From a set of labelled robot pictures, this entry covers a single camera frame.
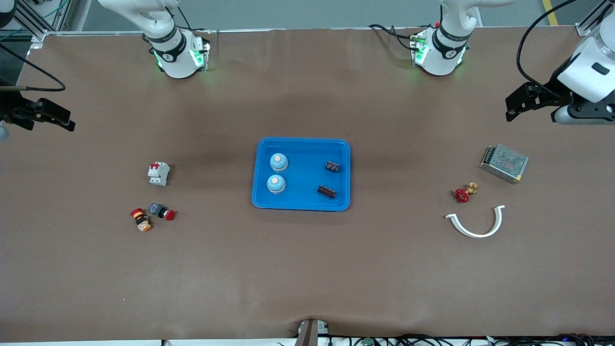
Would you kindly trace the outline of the white red circuit breaker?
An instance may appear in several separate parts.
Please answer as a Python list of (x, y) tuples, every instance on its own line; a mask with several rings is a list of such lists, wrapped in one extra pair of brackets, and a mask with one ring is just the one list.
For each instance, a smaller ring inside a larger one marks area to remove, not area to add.
[(167, 180), (171, 167), (165, 162), (152, 162), (148, 166), (148, 179), (151, 185), (167, 186)]

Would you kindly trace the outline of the brown table mat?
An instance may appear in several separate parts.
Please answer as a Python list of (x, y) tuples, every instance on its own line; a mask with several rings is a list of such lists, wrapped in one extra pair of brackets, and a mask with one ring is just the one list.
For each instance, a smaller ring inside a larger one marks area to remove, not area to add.
[[(369, 29), (222, 33), (185, 80), (136, 35), (49, 37), (29, 59), (67, 90), (26, 96), (75, 131), (11, 126), (0, 144), (0, 342), (284, 338), (310, 318), (354, 336), (614, 335), (615, 125), (548, 108), (508, 123), (522, 34), (479, 29), (432, 77)], [(266, 136), (347, 141), (347, 210), (254, 206)], [(498, 144), (529, 158), (518, 184), (479, 167)], [(444, 218), (485, 234), (500, 205), (489, 238)]]

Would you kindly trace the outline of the red yellow emergency stop button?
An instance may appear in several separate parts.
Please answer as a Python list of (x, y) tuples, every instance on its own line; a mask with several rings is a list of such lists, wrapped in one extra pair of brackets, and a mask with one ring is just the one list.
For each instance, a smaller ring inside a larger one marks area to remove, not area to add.
[(138, 230), (140, 230), (141, 232), (147, 232), (151, 230), (152, 225), (149, 220), (149, 217), (142, 208), (136, 208), (132, 210), (130, 215), (134, 219)]

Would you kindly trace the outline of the blue plastic tray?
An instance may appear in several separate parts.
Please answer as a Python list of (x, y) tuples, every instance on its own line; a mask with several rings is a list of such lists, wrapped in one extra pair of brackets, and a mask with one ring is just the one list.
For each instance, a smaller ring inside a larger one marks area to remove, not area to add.
[[(270, 157), (283, 153), (289, 160), (287, 169), (275, 172)], [(338, 173), (325, 169), (327, 161), (341, 165)], [(272, 194), (267, 179), (278, 174), (286, 188)], [(320, 185), (337, 192), (334, 199), (317, 193)], [(258, 145), (253, 173), (252, 202), (268, 210), (307, 210), (341, 212), (351, 204), (351, 146), (343, 139), (266, 136)]]

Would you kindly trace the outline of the metal mesh power supply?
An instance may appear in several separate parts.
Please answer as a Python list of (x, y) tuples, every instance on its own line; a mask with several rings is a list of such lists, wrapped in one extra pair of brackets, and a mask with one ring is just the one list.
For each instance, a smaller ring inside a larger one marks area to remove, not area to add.
[(479, 167), (510, 184), (518, 184), (528, 161), (527, 156), (498, 144), (487, 147)]

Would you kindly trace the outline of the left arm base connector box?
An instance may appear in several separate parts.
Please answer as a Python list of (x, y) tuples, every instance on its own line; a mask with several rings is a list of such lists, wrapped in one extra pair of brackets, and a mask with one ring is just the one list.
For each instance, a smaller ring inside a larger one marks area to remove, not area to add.
[(422, 32), (411, 35), (409, 37), (409, 46), (411, 48), (413, 65), (421, 66), (429, 51), (428, 31), (425, 29)]

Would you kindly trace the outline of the aluminium frame corner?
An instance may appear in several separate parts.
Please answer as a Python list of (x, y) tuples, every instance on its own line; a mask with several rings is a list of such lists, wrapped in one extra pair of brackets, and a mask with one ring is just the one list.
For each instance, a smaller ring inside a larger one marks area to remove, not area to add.
[(38, 49), (66, 23), (75, 0), (0, 0), (0, 42), (29, 42)]
[(575, 23), (578, 35), (586, 37), (595, 31), (613, 11), (615, 11), (615, 0), (600, 0), (596, 6), (582, 16), (579, 22)]

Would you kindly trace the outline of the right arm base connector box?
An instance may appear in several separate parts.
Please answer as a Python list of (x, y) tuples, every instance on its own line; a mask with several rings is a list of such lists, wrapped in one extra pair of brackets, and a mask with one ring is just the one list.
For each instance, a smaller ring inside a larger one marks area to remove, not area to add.
[(193, 34), (191, 42), (191, 57), (198, 72), (207, 72), (209, 63), (210, 41), (199, 35)]

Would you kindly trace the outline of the red black push button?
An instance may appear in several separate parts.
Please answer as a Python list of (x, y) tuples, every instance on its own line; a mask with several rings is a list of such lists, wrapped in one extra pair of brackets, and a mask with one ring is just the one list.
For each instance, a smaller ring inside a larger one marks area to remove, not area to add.
[(152, 203), (149, 206), (148, 211), (150, 214), (158, 218), (165, 219), (166, 221), (173, 221), (175, 219), (175, 211), (170, 210), (169, 208), (159, 203)]

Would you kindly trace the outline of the white curved plastic clamp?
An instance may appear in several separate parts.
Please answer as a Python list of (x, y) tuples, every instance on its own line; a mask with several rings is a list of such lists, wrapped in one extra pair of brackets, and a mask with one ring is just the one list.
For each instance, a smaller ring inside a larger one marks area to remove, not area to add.
[(495, 208), (493, 208), (494, 210), (494, 224), (492, 226), (492, 228), (486, 232), (485, 234), (475, 234), (473, 232), (470, 232), (470, 230), (466, 229), (463, 224), (461, 223), (461, 221), (459, 221), (459, 218), (456, 214), (448, 214), (446, 215), (444, 218), (448, 219), (450, 222), (452, 222), (453, 227), (462, 235), (467, 236), (468, 238), (474, 238), (474, 239), (483, 239), (483, 238), (489, 238), (492, 235), (496, 234), (497, 232), (499, 232), (501, 226), (502, 226), (502, 221), (503, 221), (503, 210), (505, 209), (505, 205), (500, 205), (497, 206)]

